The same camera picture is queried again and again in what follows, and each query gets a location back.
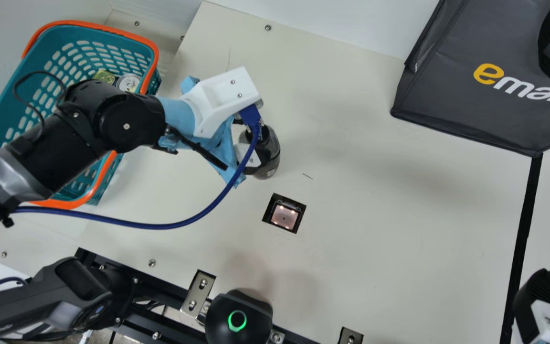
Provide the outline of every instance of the basket hole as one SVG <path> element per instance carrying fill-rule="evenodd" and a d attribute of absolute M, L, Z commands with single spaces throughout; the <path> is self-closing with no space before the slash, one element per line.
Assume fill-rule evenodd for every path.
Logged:
<path fill-rule="evenodd" d="M 41 89 L 37 89 L 35 91 L 35 93 L 33 93 L 33 100 L 37 100 L 37 98 L 40 97 L 40 94 L 42 94 L 42 90 Z"/>

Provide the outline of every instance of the green light ring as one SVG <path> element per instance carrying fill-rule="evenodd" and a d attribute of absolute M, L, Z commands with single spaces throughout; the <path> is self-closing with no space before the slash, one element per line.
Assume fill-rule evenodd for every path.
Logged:
<path fill-rule="evenodd" d="M 233 315 L 235 315 L 236 313 L 240 313 L 243 316 L 243 323 L 242 323 L 241 326 L 233 325 L 233 322 L 232 322 Z M 234 333 L 237 333 L 238 331 L 242 330 L 243 327 L 246 326 L 246 324 L 247 324 L 247 316 L 245 315 L 245 313 L 243 313 L 243 311 L 234 311 L 234 312 L 231 313 L 231 315 L 229 315 L 229 329 L 231 331 L 233 331 Z"/>

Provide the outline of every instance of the emart logo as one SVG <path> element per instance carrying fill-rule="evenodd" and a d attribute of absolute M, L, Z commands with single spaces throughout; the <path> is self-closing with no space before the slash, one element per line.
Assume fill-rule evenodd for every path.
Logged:
<path fill-rule="evenodd" d="M 476 81 L 484 85 L 494 85 L 495 89 L 503 89 L 508 94 L 517 93 L 519 98 L 546 100 L 550 102 L 550 87 L 536 87 L 532 83 L 521 81 L 511 76 L 504 76 L 504 70 L 495 64 L 484 63 L 474 71 Z"/>

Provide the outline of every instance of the white table surface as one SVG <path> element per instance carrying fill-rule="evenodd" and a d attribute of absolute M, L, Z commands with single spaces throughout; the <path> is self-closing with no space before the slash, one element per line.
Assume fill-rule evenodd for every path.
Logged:
<path fill-rule="evenodd" d="M 253 289 L 277 325 L 318 342 L 342 326 L 367 343 L 497 342 L 530 159 L 392 118 L 402 61 L 267 23 L 203 3 L 160 95 L 245 65 L 281 142 L 275 177 L 186 228 L 92 222 L 79 245 L 182 287 L 205 270 L 212 297 Z M 116 174 L 96 212 L 151 223 L 224 186 L 188 151 L 139 149 Z M 273 193 L 307 205 L 296 235 L 261 222 Z"/>

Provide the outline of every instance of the orange basket handle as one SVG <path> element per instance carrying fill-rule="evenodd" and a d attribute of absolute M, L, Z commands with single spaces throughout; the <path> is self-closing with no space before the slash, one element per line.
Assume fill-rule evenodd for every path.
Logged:
<path fill-rule="evenodd" d="M 33 44 L 35 44 L 35 41 L 40 37 L 42 32 L 44 32 L 46 29 L 50 29 L 53 26 L 57 25 L 75 25 L 75 26 L 82 26 L 83 28 L 90 28 L 90 29 L 97 29 L 109 33 L 114 33 L 116 35 L 121 35 L 123 37 L 127 37 L 128 39 L 131 39 L 133 41 L 137 41 L 140 43 L 143 43 L 152 49 L 152 52 L 154 53 L 154 59 L 152 60 L 152 64 L 148 71 L 146 72 L 146 76 L 144 77 L 144 83 L 141 85 L 141 88 L 139 89 L 139 93 L 146 94 L 148 92 L 148 86 L 150 85 L 150 80 L 152 79 L 152 75 L 154 74 L 154 71 L 157 69 L 157 64 L 159 63 L 159 48 L 156 44 L 154 44 L 153 41 L 150 41 L 149 39 L 146 39 L 144 37 L 141 37 L 139 35 L 135 35 L 134 33 L 126 32 L 123 30 L 118 30 L 111 28 L 110 26 L 105 26 L 101 24 L 94 24 L 93 22 L 87 22 L 87 21 L 81 21 L 81 20 L 59 20 L 59 21 L 53 21 L 50 24 L 46 24 L 39 28 L 39 30 L 35 31 L 33 33 L 33 37 L 29 40 L 29 43 L 27 43 L 27 46 L 24 48 L 24 52 L 22 52 L 21 59 L 24 59 L 25 55 L 31 50 L 31 47 L 33 47 Z"/>
<path fill-rule="evenodd" d="M 85 194 L 80 198 L 78 198 L 77 200 L 73 200 L 73 201 L 45 200 L 45 201 L 35 201 L 32 203 L 36 205 L 41 205 L 44 207 L 55 207 L 55 208 L 65 209 L 65 210 L 75 209 L 85 204 L 99 189 L 99 186 L 103 182 L 103 179 L 105 178 L 105 175 L 109 171 L 109 168 L 111 168 L 111 165 L 114 162 L 116 155 L 117 154 L 114 151 L 111 151 L 107 155 L 107 159 L 105 160 L 105 163 L 103 164 L 103 167 L 101 168 L 98 177 L 96 178 L 96 180 L 93 181 L 92 186 L 90 187 L 90 190 L 85 192 Z"/>

